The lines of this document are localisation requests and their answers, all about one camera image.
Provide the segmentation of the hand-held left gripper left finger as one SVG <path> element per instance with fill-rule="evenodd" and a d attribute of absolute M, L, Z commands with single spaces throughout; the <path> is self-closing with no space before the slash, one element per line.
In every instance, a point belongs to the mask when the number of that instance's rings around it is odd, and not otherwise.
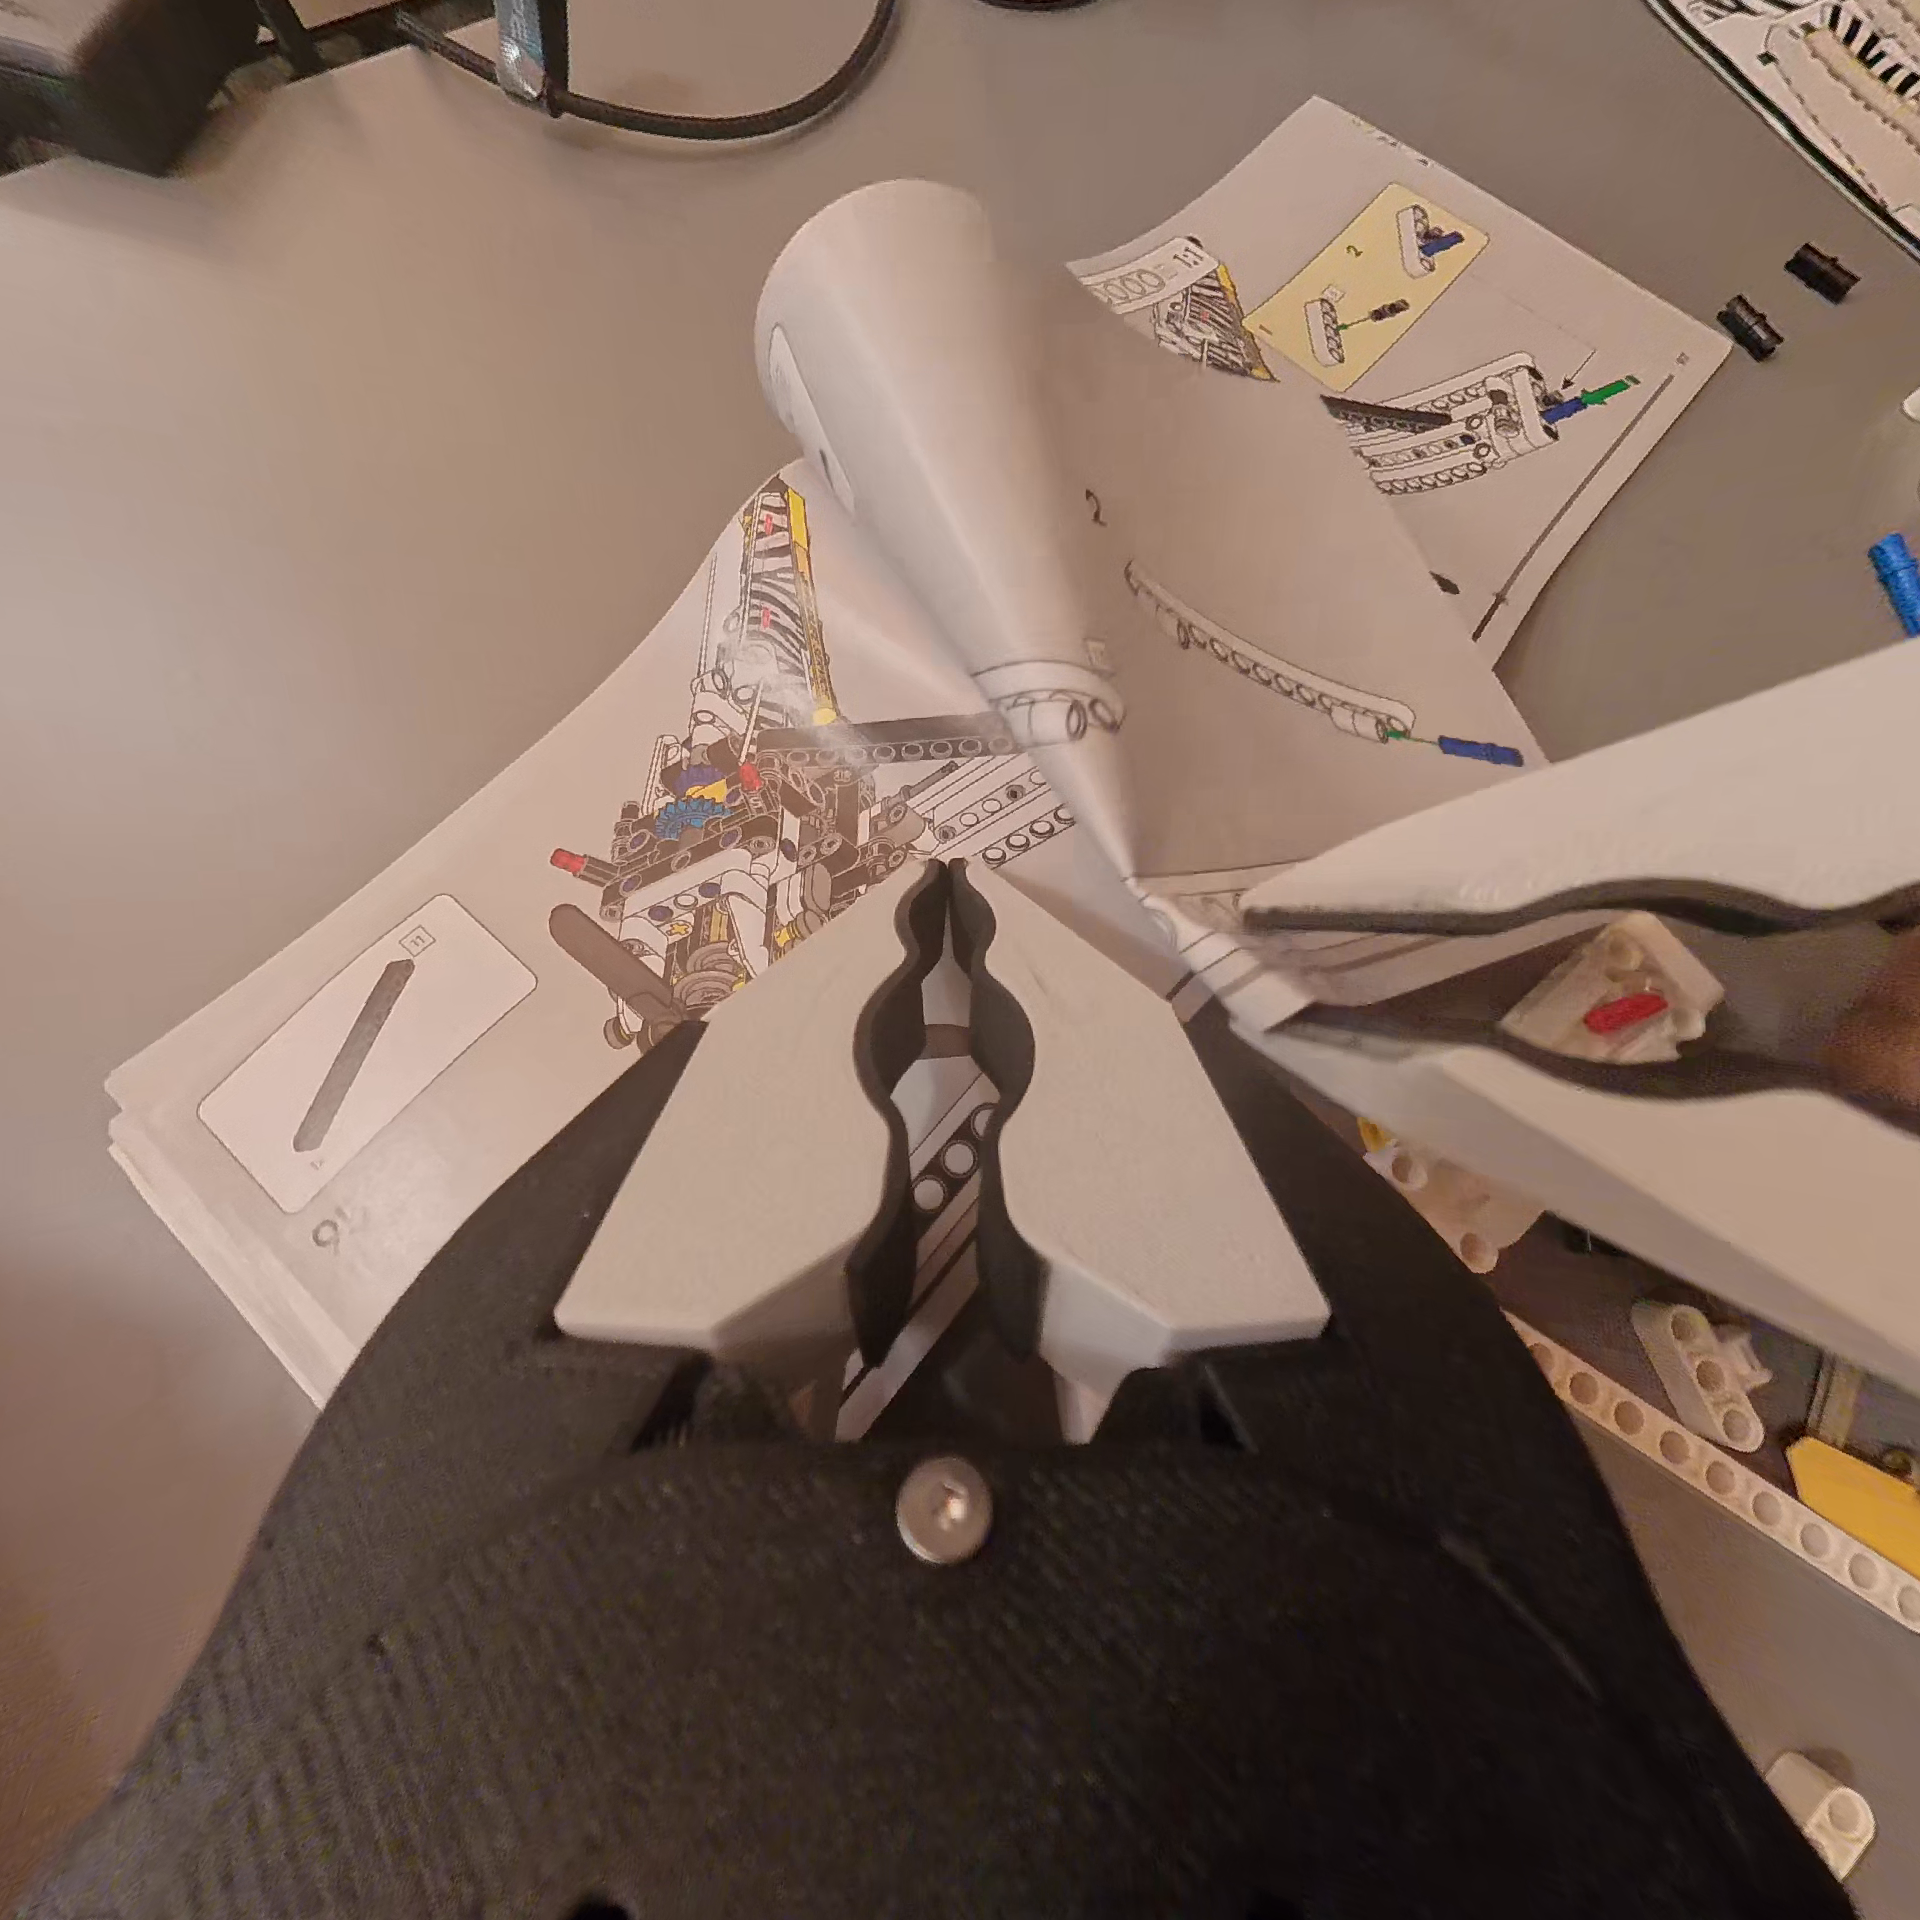
<path fill-rule="evenodd" d="M 714 1009 L 567 1282 L 556 1327 L 741 1366 L 830 1441 L 919 1272 L 896 1084 L 925 1053 L 949 869 L 907 859 Z"/>

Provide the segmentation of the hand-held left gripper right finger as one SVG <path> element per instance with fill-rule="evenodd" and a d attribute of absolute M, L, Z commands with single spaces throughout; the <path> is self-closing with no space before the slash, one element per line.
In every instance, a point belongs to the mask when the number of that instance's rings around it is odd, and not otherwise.
<path fill-rule="evenodd" d="M 982 864 L 952 868 L 995 1087 L 977 1275 L 1087 1442 L 1133 1374 L 1320 1339 L 1330 1302 L 1165 994 Z"/>

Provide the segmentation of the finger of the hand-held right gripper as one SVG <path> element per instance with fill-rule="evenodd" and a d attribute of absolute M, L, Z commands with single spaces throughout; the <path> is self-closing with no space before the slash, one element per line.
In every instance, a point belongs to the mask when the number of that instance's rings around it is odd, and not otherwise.
<path fill-rule="evenodd" d="M 1249 889 L 1276 964 L 1495 964 L 1620 913 L 1735 935 L 1917 921 L 1917 641 L 1514 772 Z"/>
<path fill-rule="evenodd" d="M 1386 1004 L 1234 1027 L 1333 1106 L 1917 1396 L 1917 1107 L 1750 1053 L 1592 1065 Z"/>

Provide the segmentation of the white lego assembly red pin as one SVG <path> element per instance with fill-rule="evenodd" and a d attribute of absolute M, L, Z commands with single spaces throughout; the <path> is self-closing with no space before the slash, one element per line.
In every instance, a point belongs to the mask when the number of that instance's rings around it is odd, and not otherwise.
<path fill-rule="evenodd" d="M 1567 952 L 1500 1029 L 1544 1053 L 1645 1067 L 1677 1060 L 1718 1004 L 1718 977 L 1658 916 L 1630 913 Z"/>

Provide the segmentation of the lego instruction booklet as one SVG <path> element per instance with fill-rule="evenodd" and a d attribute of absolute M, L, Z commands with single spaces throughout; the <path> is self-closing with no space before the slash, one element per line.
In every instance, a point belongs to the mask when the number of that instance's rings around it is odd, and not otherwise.
<path fill-rule="evenodd" d="M 324 1403 L 619 1069 L 919 864 L 1249 1027 L 1546 943 L 1243 899 L 1544 765 L 1495 659 L 1726 357 L 1320 97 L 1063 269 L 861 186 L 758 295 L 799 459 L 574 714 L 109 1074 L 109 1154 Z"/>

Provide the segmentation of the short white lego beam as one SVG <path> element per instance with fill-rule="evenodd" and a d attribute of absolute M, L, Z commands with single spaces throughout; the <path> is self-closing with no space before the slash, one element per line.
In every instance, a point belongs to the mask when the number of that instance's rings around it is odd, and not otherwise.
<path fill-rule="evenodd" d="M 1770 1371 L 1744 1327 L 1664 1297 L 1640 1297 L 1630 1321 L 1686 1430 L 1731 1453 L 1765 1446 L 1767 1425 L 1753 1396 L 1770 1383 Z"/>

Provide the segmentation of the white lego connector piece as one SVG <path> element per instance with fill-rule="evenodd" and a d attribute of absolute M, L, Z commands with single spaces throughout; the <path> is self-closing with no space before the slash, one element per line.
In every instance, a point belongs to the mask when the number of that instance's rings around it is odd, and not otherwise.
<path fill-rule="evenodd" d="M 1500 1257 L 1524 1238 L 1544 1209 L 1525 1196 L 1403 1141 L 1371 1118 L 1356 1118 L 1364 1161 L 1382 1173 L 1414 1215 L 1475 1272 L 1493 1275 Z"/>

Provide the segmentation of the long white lego beam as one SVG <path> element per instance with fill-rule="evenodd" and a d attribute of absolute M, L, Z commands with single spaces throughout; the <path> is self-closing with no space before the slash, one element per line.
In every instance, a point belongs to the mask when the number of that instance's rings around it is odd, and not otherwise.
<path fill-rule="evenodd" d="M 1839 1530 L 1833 1519 L 1784 1494 L 1734 1453 L 1677 1425 L 1620 1381 L 1607 1379 L 1587 1359 L 1546 1333 L 1505 1312 L 1509 1327 L 1544 1371 L 1552 1400 L 1571 1408 L 1592 1433 L 1609 1433 L 1654 1466 L 1677 1479 L 1718 1514 L 1740 1519 L 1791 1562 L 1818 1572 L 1838 1587 L 1917 1632 L 1917 1573 L 1879 1553 L 1870 1545 Z"/>

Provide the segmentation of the yellow lego piece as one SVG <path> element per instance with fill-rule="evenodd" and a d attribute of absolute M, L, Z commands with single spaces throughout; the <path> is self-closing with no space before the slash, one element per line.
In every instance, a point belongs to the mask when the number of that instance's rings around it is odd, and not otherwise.
<path fill-rule="evenodd" d="M 1917 1578 L 1917 1485 L 1815 1436 L 1799 1436 L 1784 1461 L 1799 1507 Z"/>

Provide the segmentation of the small white lego piece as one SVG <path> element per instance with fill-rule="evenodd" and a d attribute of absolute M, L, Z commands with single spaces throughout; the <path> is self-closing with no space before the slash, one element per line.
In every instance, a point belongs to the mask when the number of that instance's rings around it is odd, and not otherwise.
<path fill-rule="evenodd" d="M 1846 1881 L 1879 1834 L 1868 1798 L 1799 1750 L 1779 1753 L 1765 1781 L 1829 1874 Z"/>

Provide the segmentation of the black white printed sheet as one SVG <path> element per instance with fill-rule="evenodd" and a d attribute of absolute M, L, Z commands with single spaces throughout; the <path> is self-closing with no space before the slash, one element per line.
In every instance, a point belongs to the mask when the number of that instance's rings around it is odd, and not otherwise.
<path fill-rule="evenodd" d="M 1917 254 L 1917 4 L 1650 4 L 1650 13 Z"/>

